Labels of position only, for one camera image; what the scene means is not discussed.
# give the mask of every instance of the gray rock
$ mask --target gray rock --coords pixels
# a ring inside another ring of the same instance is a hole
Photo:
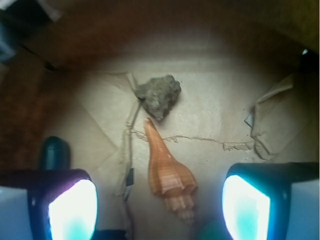
[[[177,102],[180,92],[180,83],[172,75],[167,75],[151,78],[146,84],[139,85],[134,94],[143,100],[143,108],[161,121]]]

